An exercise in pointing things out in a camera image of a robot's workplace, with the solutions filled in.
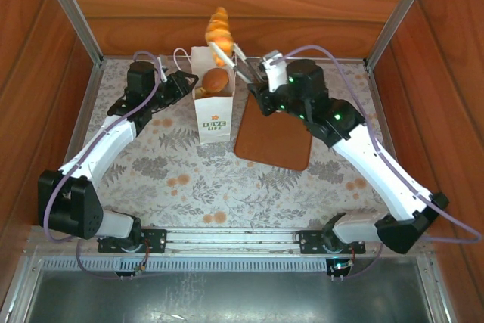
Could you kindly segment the long aluminium table rail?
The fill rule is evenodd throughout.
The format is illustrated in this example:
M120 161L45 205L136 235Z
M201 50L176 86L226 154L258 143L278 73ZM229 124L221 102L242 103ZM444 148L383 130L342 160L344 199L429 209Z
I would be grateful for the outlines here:
M331 62L331 59L328 57L316 57L316 56L293 56L289 57L288 60L296 60L296 59L312 59L315 61L320 61L320 62ZM132 56L131 55L104 55L105 60L131 60ZM162 56L163 60L166 61L171 61L173 59L172 55L163 55ZM188 60L188 58L184 55L180 55L176 57L177 61L182 61L185 62ZM247 56L247 60L250 61L257 61L260 59L260 56ZM337 61L342 63L342 64L364 64L366 60L364 58L356 58L356 57L337 57Z

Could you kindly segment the shiny metal sheet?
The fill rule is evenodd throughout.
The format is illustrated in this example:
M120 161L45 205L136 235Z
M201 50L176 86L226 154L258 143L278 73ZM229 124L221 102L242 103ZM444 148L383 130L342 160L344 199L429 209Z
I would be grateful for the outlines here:
M413 264L321 273L176 272L104 281L44 272L27 323L431 323Z

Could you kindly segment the aluminium frame post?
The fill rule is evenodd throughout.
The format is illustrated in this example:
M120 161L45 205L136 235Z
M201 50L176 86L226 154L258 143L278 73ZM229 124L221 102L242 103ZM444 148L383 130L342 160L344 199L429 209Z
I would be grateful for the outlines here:
M100 66L103 52L89 26L77 0L58 0L77 36L95 65Z
M386 47L392 40L396 30L399 28L402 21L405 19L406 14L414 4L415 0L399 0L395 9L389 16L388 21L383 26L379 36L369 55L366 57L366 67L373 71L377 65L377 62L381 58L381 55L385 51Z

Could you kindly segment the metal tongs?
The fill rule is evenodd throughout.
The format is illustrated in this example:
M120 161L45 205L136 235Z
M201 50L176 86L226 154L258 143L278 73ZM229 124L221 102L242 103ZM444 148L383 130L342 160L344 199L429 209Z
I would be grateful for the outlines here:
M234 43L233 47L234 54L237 56L237 63L233 62L231 56L228 56L216 43L208 42L208 46L215 53L217 58L220 59L224 65L230 67L233 71L235 67L244 67L244 61L247 59L247 57L237 43Z

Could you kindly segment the white printed paper bag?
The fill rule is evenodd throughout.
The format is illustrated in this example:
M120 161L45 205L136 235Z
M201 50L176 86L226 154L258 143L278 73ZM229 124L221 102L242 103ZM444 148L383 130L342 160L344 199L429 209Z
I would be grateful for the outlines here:
M212 68L222 68L228 72L229 81L223 90L218 93L208 92L204 98L195 99L194 88L192 97L200 143L211 144L230 141L235 94L235 72L226 65L217 67L210 48L197 46L193 47L190 53L187 53L183 48L174 50L173 60L178 69L182 68L182 62L177 61L176 57L182 54L188 58L188 63L191 67L188 72L199 77L195 88L202 87L203 76Z

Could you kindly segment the aluminium side rail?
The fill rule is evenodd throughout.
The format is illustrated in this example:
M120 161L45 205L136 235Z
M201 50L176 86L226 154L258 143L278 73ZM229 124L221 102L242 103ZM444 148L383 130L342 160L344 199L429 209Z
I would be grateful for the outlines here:
M374 103L377 120L378 120L378 123L379 123L380 133L381 133L382 138L383 138L382 144L386 148L386 150L389 152L389 154L396 161L398 161L399 159L396 155L396 149L395 149L395 146L394 146L394 143L393 143L393 140L392 140L392 136L391 136L391 133L390 133L390 130L389 130L389 125L388 125L388 122L387 122L387 119L386 119L385 111L383 109L383 103L382 103L381 98L380 98L380 93L379 93L378 88L377 88L377 83L376 83L376 79L374 77L373 70L370 67L366 66L365 72L368 75L368 85L369 85L372 100L373 100L373 103Z
M39 176L37 182L38 197L38 217L39 224L44 225L44 215L51 194L60 184L61 179L70 167L67 165L83 148L85 137L95 101L98 95L98 89L101 84L103 69L100 66L92 68L88 85L82 99L81 107L76 119L73 134L67 147L67 152L63 162L59 167L52 167L45 170ZM51 206L49 227L58 231L67 231L84 233L87 231L86 219L89 217L89 208L95 212L101 210L98 198L95 196L93 183L86 176L87 168L85 166L78 169L80 177L70 176L63 184L54 199Z

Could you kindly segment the fake orange croissant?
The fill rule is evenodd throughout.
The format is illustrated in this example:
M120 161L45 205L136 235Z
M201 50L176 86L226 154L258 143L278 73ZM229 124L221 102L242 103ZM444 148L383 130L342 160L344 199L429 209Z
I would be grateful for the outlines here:
M205 31L205 40L212 52L216 66L224 67L226 63L211 44L217 45L227 57L231 57L234 52L234 40L228 23L228 12L225 8L217 7L215 13L211 15Z

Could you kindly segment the fake round sugared bun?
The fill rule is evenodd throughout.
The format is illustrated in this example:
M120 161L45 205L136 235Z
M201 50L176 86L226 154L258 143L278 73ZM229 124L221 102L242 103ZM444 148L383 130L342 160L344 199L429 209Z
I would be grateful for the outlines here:
M208 70L202 79L202 87L206 92L218 93L228 84L228 72L222 68Z

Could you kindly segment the small circuit board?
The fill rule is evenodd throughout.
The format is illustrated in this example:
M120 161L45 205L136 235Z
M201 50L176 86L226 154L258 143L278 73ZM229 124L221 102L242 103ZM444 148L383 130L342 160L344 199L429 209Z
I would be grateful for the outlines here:
M134 276L140 275L142 272L145 271L148 258L149 258L149 255L148 254L145 254L144 257L143 257L143 259L140 261L140 263L137 264L136 267L134 267L134 269L133 269L133 275Z
M351 259L327 259L327 275L332 281L343 281L349 275L354 262Z

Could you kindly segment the floral tablecloth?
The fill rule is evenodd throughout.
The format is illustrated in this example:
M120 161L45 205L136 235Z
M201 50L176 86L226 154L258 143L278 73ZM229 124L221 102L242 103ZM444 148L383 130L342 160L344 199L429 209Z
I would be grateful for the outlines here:
M341 212L385 203L319 141L302 171L239 158L233 141L201 144L194 101L154 115L95 183L101 205L163 227L320 228Z

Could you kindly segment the wide aluminium frame beam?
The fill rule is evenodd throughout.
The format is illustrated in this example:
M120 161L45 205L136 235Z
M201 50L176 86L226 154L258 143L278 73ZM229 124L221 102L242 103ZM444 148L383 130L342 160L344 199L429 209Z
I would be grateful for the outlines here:
M174 227L167 230L165 253L150 253L153 257L336 257L351 258L351 253L319 253L301 255L296 243L296 232L290 228L187 228ZM22 250L24 256L73 256L76 255L77 239L54 244L46 238L42 228L31 228L26 245ZM377 255L380 244L365 242L366 252L356 254L356 258L370 258ZM99 253L95 239L82 242L81 257L143 257L143 253ZM380 257L434 257L433 245L417 242L407 254L397 254L388 247L382 249Z

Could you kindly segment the brown serving board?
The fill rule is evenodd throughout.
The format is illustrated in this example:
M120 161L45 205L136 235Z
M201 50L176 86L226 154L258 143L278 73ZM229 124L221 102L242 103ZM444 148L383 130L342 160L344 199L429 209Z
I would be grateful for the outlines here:
M263 116L249 95L234 146L241 159L303 171L309 164L312 136L303 122L286 113Z

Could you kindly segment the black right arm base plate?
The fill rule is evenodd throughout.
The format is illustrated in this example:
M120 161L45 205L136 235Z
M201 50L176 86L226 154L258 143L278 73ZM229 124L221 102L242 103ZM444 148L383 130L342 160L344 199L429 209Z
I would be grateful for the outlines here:
M301 230L294 235L301 254L364 254L364 243L342 242L331 230Z

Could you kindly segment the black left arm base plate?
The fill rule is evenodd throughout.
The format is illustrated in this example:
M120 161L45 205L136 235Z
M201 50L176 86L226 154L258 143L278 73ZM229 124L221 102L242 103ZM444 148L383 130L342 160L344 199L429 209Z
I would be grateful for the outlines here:
M143 228L132 232L127 238L97 239L99 253L164 253L167 230Z

